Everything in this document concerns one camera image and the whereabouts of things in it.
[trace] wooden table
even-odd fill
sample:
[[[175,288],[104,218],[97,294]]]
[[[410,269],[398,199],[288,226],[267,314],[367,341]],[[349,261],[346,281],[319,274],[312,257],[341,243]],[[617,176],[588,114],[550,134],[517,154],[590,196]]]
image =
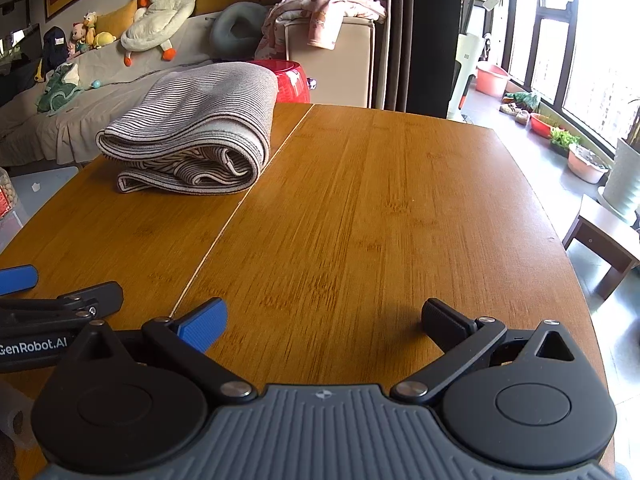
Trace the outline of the wooden table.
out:
[[[569,248],[578,240],[611,265],[598,284],[597,292],[606,300],[624,277],[640,263],[640,237],[611,211],[583,195],[580,211],[562,244]]]
[[[117,167],[100,159],[34,216],[0,267],[36,265],[40,283],[27,297],[117,280],[117,329],[221,296],[228,328],[209,355],[260,388],[389,388],[441,355],[418,328],[430,296],[512,328],[558,318],[604,381],[562,244],[491,130],[277,105],[272,144],[257,184],[221,197],[119,194]],[[34,397],[48,373],[8,379]],[[19,452],[16,463],[27,479],[44,459]],[[612,469],[612,452],[605,464]]]

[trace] gray ribbed plate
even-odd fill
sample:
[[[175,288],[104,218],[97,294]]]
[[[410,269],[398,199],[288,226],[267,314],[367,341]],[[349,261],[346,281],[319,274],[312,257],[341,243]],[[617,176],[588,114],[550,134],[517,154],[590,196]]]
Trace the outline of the gray ribbed plate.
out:
[[[38,480],[92,476],[48,466]],[[501,470],[451,443],[430,410],[387,399],[375,384],[268,387],[219,409],[202,436],[164,465],[113,480],[606,480],[590,463],[538,476]]]

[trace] black circular cover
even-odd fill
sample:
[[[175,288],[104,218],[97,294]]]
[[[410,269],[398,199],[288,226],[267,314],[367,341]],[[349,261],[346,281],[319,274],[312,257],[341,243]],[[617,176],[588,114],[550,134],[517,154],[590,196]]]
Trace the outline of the black circular cover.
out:
[[[120,474],[171,456],[207,415],[200,389],[174,372],[92,362],[33,407],[33,431],[48,460],[68,469]]]
[[[599,457],[616,425],[589,368],[534,358],[478,370],[446,391],[442,417],[458,441],[493,462],[557,469]]]

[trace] white duck plush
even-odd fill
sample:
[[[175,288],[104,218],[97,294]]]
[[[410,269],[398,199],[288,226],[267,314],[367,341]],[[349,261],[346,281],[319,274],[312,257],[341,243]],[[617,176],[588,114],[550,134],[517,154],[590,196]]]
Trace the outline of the white duck plush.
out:
[[[131,66],[131,53],[160,46],[162,59],[171,61],[175,49],[171,37],[195,8],[196,0],[140,0],[133,25],[122,33],[120,43],[127,51],[124,64]]]

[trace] white flower pot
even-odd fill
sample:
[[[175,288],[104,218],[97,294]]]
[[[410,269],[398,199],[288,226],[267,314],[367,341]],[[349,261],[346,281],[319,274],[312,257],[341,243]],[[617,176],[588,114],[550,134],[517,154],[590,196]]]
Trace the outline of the white flower pot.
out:
[[[623,219],[633,217],[640,205],[640,153],[618,139],[613,170],[602,197]]]

